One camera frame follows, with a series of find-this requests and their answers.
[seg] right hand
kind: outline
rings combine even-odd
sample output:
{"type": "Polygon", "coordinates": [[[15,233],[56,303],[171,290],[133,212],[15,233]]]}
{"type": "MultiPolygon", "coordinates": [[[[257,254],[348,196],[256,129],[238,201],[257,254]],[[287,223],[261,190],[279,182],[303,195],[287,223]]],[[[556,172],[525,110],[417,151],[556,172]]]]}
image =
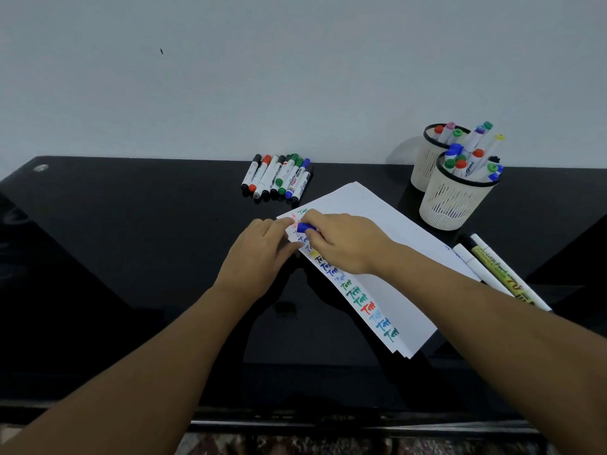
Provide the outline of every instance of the right hand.
{"type": "Polygon", "coordinates": [[[381,228],[366,217],[322,214],[310,209],[301,221],[318,229],[306,230],[310,245],[331,265],[348,273],[377,274],[381,261],[395,245],[381,228]]]}

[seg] glossy table surface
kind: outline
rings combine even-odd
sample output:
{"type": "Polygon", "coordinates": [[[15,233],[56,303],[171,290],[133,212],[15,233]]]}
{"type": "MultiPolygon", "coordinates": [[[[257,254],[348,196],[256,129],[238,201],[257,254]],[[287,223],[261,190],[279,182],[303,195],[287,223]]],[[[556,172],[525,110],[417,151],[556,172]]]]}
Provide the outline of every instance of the glossy table surface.
{"type": "MultiPolygon", "coordinates": [[[[61,300],[54,301],[57,309],[29,310],[29,321],[17,322],[23,330],[14,351],[27,355],[32,347],[21,343],[42,345],[54,335],[65,337],[64,346],[44,353],[54,360],[0,368],[0,400],[61,398],[192,305],[252,219],[274,218],[292,207],[243,195],[240,182],[248,165],[38,157],[4,179],[0,191],[6,198],[117,299],[111,302],[113,321],[102,301],[87,304],[86,291],[76,310],[61,300]],[[49,168],[34,171],[40,164],[49,168]],[[72,316],[69,322],[66,316],[72,316]],[[122,336],[104,331],[104,316],[106,326],[124,316],[122,336]],[[61,325],[62,332],[42,324],[61,325]],[[129,329],[137,335],[127,335],[129,329]],[[65,345],[71,344],[80,345],[70,351],[65,345]]],[[[301,204],[359,181],[453,245],[458,232],[439,232],[421,221],[422,193],[408,184],[411,171],[412,166],[316,163],[301,204]]],[[[508,168],[462,230],[478,233],[527,277],[606,211],[603,170],[508,168]]],[[[368,330],[320,273],[294,257],[224,345],[201,405],[515,415],[501,402],[487,404],[499,398],[487,397],[488,387],[440,335],[406,360],[390,354],[368,330]],[[449,361],[458,365],[445,368],[449,361]]]]}

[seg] mesh pen holder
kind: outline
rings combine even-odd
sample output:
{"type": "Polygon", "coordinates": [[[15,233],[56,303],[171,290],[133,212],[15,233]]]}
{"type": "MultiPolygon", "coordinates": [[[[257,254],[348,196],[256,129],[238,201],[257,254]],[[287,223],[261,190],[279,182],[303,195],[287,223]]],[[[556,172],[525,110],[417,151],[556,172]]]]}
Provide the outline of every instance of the mesh pen holder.
{"type": "MultiPolygon", "coordinates": [[[[418,149],[418,154],[415,158],[414,171],[411,173],[411,184],[417,188],[417,190],[426,190],[430,177],[432,176],[432,171],[434,171],[436,157],[441,153],[446,152],[449,148],[447,144],[441,144],[432,138],[434,128],[439,125],[444,126],[445,124],[446,123],[430,124],[424,129],[424,140],[418,149]]],[[[456,126],[455,128],[461,129],[464,134],[470,133],[470,130],[464,127],[456,126]]]]}
{"type": "Polygon", "coordinates": [[[500,182],[473,182],[445,171],[440,155],[420,206],[424,222],[439,230],[461,227],[491,189],[500,182]]]}

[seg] paper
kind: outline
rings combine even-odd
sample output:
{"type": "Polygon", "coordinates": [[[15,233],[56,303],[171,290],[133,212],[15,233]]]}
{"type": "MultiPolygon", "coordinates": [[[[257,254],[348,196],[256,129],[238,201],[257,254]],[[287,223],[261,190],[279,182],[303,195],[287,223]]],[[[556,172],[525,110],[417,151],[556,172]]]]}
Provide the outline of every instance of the paper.
{"type": "Polygon", "coordinates": [[[306,247],[300,251],[333,282],[391,352],[399,351],[403,356],[411,358],[436,331],[436,326],[387,282],[373,275],[347,274],[335,267],[330,267],[322,260],[320,254],[309,246],[305,235],[296,231],[297,222],[308,209],[316,209],[323,214],[351,214],[367,217],[373,220],[393,241],[406,244],[438,263],[479,281],[479,278],[449,246],[416,225],[358,182],[347,184],[305,206],[280,215],[279,218],[292,217],[296,222],[287,230],[289,240],[304,242],[306,247]],[[381,319],[375,315],[376,313],[368,311],[368,307],[367,310],[361,310],[362,306],[353,302],[352,296],[348,296],[345,288],[340,286],[343,281],[337,280],[337,276],[339,278],[343,276],[345,281],[350,280],[354,287],[359,287],[360,291],[373,301],[376,313],[381,314],[381,319]],[[384,319],[389,324],[379,322],[384,319]]]}

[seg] white paper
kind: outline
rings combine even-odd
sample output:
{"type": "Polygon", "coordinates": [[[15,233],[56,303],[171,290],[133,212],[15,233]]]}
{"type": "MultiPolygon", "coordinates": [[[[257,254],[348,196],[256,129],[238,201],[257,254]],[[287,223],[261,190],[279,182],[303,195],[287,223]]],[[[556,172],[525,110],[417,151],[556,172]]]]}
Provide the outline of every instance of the white paper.
{"type": "MultiPolygon", "coordinates": [[[[298,222],[305,213],[304,210],[312,208],[323,214],[351,214],[367,217],[373,220],[397,243],[406,244],[434,261],[479,281],[474,272],[449,246],[409,220],[358,182],[347,184],[305,206],[283,214],[279,218],[292,216],[298,222]]],[[[298,236],[298,233],[295,232],[294,227],[288,230],[288,234],[290,241],[301,239],[301,236],[298,236]]],[[[307,255],[309,252],[305,249],[302,249],[302,253],[311,261],[315,261],[314,258],[307,255]]],[[[382,314],[398,330],[398,343],[395,342],[394,345],[387,344],[386,346],[396,346],[396,349],[402,355],[411,358],[436,331],[436,326],[413,303],[387,282],[373,275],[348,275],[348,277],[355,278],[357,283],[364,287],[366,293],[374,299],[382,314]]],[[[381,330],[373,330],[386,344],[385,339],[380,337],[382,335],[381,330]]]]}

